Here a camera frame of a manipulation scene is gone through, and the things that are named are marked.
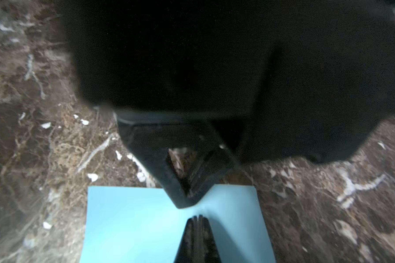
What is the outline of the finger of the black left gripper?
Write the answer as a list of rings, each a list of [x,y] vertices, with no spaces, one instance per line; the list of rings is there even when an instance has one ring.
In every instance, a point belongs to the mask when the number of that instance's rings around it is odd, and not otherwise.
[[[191,112],[114,111],[120,138],[154,176],[177,208],[197,204],[238,165],[234,155],[240,118]],[[196,152],[192,166],[178,176],[169,150]]]

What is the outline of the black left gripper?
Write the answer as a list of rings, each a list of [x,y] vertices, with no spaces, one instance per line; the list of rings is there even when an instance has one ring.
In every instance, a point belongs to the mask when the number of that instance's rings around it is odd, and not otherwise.
[[[395,115],[385,1],[59,1],[82,99],[242,119],[243,163],[343,160]]]

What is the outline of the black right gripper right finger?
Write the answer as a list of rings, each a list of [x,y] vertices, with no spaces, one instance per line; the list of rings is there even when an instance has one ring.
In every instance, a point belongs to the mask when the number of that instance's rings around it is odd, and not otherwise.
[[[208,218],[199,215],[199,262],[221,263]]]

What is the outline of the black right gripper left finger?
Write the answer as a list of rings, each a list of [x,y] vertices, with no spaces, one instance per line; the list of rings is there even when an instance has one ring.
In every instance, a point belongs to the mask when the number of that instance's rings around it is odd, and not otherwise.
[[[199,229],[199,217],[194,216],[187,220],[180,245],[177,251],[175,263],[198,263],[199,249],[198,239],[195,237]]]

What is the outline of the pale blue square paper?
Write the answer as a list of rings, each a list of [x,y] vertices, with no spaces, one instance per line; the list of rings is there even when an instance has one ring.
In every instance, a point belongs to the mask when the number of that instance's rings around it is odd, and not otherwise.
[[[256,189],[223,184],[184,209],[160,188],[89,187],[81,262],[172,263],[187,220],[199,215],[224,263],[275,262]]]

